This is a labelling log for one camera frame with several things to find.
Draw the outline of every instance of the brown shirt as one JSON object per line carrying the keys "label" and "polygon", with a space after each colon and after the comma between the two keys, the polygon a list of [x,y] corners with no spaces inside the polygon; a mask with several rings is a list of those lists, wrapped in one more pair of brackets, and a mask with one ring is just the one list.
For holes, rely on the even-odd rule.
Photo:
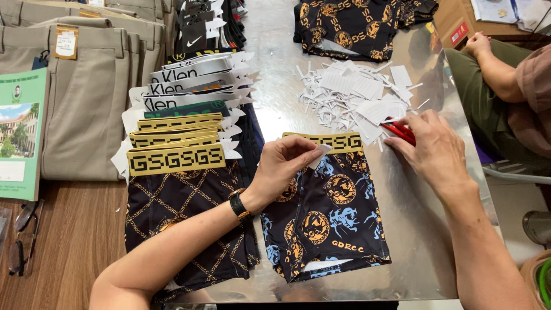
{"label": "brown shirt", "polygon": [[518,64],[516,77],[528,103],[510,104],[509,126],[524,146],[551,158],[551,45]]}

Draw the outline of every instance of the green cable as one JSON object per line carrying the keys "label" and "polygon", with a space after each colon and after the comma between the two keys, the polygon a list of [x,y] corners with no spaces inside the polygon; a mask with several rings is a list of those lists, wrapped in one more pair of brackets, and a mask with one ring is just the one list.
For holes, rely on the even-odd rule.
{"label": "green cable", "polygon": [[551,258],[548,259],[542,266],[541,271],[539,272],[539,292],[542,294],[543,302],[548,309],[551,309],[551,300],[547,295],[547,289],[545,287],[545,275],[551,267]]}

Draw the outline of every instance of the red label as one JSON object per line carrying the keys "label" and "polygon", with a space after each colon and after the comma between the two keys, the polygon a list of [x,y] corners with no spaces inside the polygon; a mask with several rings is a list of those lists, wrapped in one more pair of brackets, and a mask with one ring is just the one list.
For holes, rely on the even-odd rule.
{"label": "red label", "polygon": [[461,40],[467,34],[467,32],[469,32],[469,29],[467,28],[467,23],[463,22],[450,35],[451,43],[455,45],[455,43],[459,42],[459,40]]}

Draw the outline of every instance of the black leather watch strap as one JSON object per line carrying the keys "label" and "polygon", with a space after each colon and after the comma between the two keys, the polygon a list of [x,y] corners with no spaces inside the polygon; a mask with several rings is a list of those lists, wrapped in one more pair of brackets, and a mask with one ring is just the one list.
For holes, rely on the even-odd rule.
{"label": "black leather watch strap", "polygon": [[254,218],[254,216],[245,209],[245,207],[243,206],[243,202],[241,202],[241,198],[239,197],[239,194],[242,193],[244,190],[244,188],[234,190],[229,196],[230,206],[234,210],[235,215],[237,215],[237,219],[241,223],[252,221]]}

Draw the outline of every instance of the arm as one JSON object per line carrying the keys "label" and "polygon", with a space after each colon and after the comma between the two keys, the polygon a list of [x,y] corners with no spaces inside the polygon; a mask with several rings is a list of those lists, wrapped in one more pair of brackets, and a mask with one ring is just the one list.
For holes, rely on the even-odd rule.
{"label": "arm", "polygon": [[385,142],[404,155],[444,206],[464,308],[531,309],[528,288],[482,209],[477,183],[467,173],[464,142],[433,110],[398,123],[409,124],[417,146],[396,137]]}
{"label": "arm", "polygon": [[508,103],[526,101],[518,86],[515,68],[499,60],[491,52],[491,37],[486,37],[482,32],[475,33],[465,46],[466,53],[476,58],[482,77],[495,94]]}
{"label": "arm", "polygon": [[[255,178],[241,194],[244,207],[262,211],[293,176],[322,151],[298,135],[266,143]],[[217,239],[239,225],[229,202],[182,221],[137,246],[96,279],[90,309],[149,309],[153,294]]]}

